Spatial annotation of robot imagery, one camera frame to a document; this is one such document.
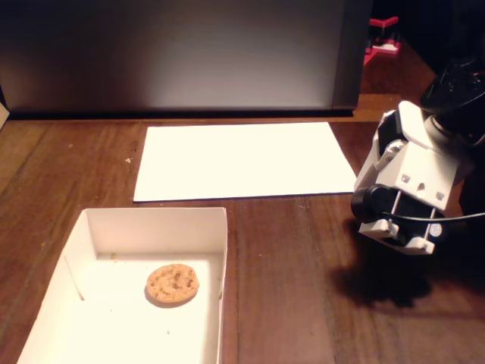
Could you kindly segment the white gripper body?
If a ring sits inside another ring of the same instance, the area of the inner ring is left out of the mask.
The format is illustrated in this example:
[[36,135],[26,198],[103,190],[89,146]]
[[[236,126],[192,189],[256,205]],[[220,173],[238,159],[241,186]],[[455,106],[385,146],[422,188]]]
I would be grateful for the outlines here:
[[402,137],[399,140],[405,146],[380,172],[376,182],[401,190],[440,211],[445,210],[452,188],[474,167],[465,147],[438,124],[435,116],[426,116],[411,102],[400,102],[395,111],[384,114],[379,123],[381,127],[386,119],[400,124]]

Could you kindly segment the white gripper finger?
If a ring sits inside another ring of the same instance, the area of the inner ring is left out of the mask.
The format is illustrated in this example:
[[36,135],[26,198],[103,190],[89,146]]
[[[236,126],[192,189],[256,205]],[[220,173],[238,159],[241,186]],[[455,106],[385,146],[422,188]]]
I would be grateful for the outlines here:
[[358,173],[354,184],[354,191],[375,184],[380,172],[396,157],[405,143],[402,140],[391,142],[383,153],[380,153],[380,144],[374,140],[365,163]]

